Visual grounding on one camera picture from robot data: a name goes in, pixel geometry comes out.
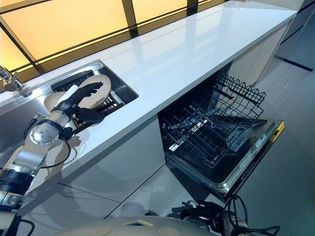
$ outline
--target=stainless steel sink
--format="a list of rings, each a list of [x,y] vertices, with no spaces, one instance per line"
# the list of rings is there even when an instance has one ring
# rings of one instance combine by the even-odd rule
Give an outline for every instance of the stainless steel sink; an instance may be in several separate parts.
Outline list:
[[[30,97],[15,97],[5,103],[0,103],[0,167],[3,167],[10,158],[14,150],[23,144],[23,133],[37,113],[48,115],[48,111],[44,106],[45,98],[60,90],[66,90],[71,84],[81,83],[82,78],[78,74],[85,72],[93,74],[104,74],[111,81],[110,102],[104,107],[106,109],[119,109],[138,97],[138,95],[126,85],[117,75],[115,75],[108,67],[100,60],[93,61],[85,66],[74,69],[66,74],[58,76],[45,85],[34,88]],[[78,131],[86,128],[87,124],[76,123]]]

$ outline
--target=wire rack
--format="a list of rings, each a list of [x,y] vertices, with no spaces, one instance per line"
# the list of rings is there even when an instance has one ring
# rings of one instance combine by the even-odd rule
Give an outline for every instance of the wire rack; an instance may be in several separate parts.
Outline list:
[[[263,112],[259,105],[265,96],[218,72],[213,89],[161,119],[164,150],[214,167],[228,151],[236,152],[246,141],[242,135]]]

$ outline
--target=dish rack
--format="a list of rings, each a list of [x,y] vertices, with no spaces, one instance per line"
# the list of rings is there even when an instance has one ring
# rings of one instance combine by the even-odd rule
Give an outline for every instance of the dish rack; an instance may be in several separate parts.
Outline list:
[[[263,112],[266,93],[220,71],[215,79],[212,89],[160,120],[166,155],[197,158],[213,168],[246,142],[244,133]]]

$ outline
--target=open dishwasher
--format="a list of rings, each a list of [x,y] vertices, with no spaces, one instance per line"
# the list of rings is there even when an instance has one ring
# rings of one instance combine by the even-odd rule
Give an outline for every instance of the open dishwasher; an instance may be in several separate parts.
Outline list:
[[[218,71],[159,115],[167,161],[226,202],[284,129],[259,118],[265,92]]]

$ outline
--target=white cabinet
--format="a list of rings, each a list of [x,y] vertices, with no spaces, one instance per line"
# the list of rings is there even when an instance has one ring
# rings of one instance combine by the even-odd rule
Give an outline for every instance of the white cabinet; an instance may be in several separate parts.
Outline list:
[[[273,32],[235,59],[231,65],[229,75],[241,82],[246,82],[247,85],[254,84],[273,56],[286,27],[287,25]]]
[[[262,74],[265,67],[268,65],[269,59],[274,54],[282,35],[284,34],[286,26],[283,26],[276,32],[268,36],[260,48],[259,54],[257,55],[248,75],[246,78],[246,84],[254,84]]]
[[[36,206],[23,219],[35,223],[32,236],[49,236],[66,229],[102,220],[118,205],[118,202],[89,194],[61,184],[55,194]],[[30,226],[21,223],[17,236],[25,236]]]
[[[74,180],[63,184],[122,202],[164,163],[157,116],[137,127],[128,140]]]
[[[262,45],[263,42],[259,42],[235,59],[231,65],[229,75],[233,76],[235,79],[239,79],[241,82],[245,82]]]

